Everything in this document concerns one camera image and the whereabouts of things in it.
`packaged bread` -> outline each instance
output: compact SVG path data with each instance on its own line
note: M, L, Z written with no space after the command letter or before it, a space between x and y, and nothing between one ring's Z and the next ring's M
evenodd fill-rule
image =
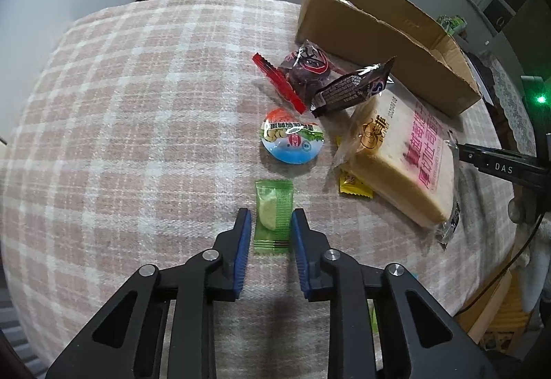
M421 227L451 237L459 218L457 146L436 118L392 77L356 107L351 122L334 164Z

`plaid tablecloth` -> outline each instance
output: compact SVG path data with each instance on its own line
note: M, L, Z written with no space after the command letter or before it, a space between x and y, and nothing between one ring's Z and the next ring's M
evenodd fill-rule
M308 165L258 138L278 100L253 65L294 48L299 7L270 0L155 0L105 9L64 34L4 163L2 255L32 347L52 362L140 265L211 247L254 181L291 178L295 206L364 264L403 263L456 312L511 247L510 184L462 165L447 251L380 198L341 196L328 139ZM459 140L499 147L478 102ZM216 304L219 377L325 377L329 304L303 299L290 256L250 254L242 298Z

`yellow wrapper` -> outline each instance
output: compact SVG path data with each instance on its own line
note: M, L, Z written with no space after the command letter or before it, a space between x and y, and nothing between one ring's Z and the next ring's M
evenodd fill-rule
M337 146L341 144L341 140L342 138L338 136ZM339 176L339 191L345 194L373 198L373 190L369 186L343 170L341 170L341 175Z

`green packaged candy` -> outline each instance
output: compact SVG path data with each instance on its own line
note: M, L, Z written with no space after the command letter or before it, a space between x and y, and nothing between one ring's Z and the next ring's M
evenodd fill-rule
M254 252L280 254L289 252L293 182L258 180L256 186L256 227Z

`black cable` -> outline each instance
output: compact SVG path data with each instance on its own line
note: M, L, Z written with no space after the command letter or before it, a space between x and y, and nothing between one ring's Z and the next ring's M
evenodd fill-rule
M503 275L505 275L505 273L509 270L509 267L513 265L513 263L519 258L519 256L522 254L522 252L524 250L526 250L526 247L528 247L528 244L530 244L530 242L532 241L532 239L534 238L534 236L536 235L536 232L538 231L538 228L539 228L539 224L542 223L542 219L543 219L543 216L544 216L545 213L542 213L540 214L538 220L536 221L536 224L534 225L534 229L532 230L532 233L530 234L530 236L528 236L528 239L526 240L526 242L524 243L524 245L522 246L522 248L517 252L516 255L514 255L514 257L507 263L507 265L505 267L503 267L503 269L500 271L500 273L498 274L498 276L496 276L494 279L492 279L490 281L490 284L488 284L486 287L484 287L484 290L481 291L480 294L477 295L477 297L465 308L465 309L461 309L459 312L457 312L455 314L455 316L458 316L458 315L461 315L462 313L464 312L467 312L471 307L473 307L475 305L475 303L480 299L482 298L482 296L488 292L489 288L492 287L495 282L497 280L499 280Z

